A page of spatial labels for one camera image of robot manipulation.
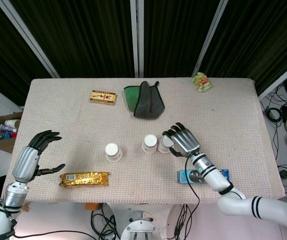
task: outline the green fabric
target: green fabric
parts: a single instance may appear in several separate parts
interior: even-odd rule
[[[124,89],[125,99],[130,112],[134,112],[140,92],[140,86],[126,86]]]
[[[51,76],[0,8],[0,93],[22,106],[37,78]]]
[[[191,77],[218,4],[144,0],[144,77]]]
[[[11,0],[61,78],[133,78],[129,0]]]
[[[199,72],[251,78],[258,94],[287,71],[287,1],[230,0]]]

